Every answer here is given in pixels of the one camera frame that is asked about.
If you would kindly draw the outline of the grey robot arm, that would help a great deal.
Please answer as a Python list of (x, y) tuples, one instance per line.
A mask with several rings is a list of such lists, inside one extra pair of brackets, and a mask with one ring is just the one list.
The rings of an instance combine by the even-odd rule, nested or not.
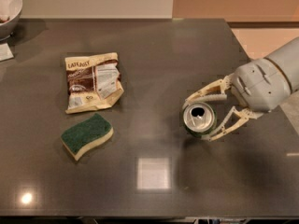
[[(182, 107), (186, 130), (203, 140), (214, 141), (251, 119), (274, 110), (299, 89), (299, 38), (267, 56), (239, 66), (190, 95)], [(211, 104), (227, 99), (230, 91), (241, 109), (232, 107), (222, 122)]]

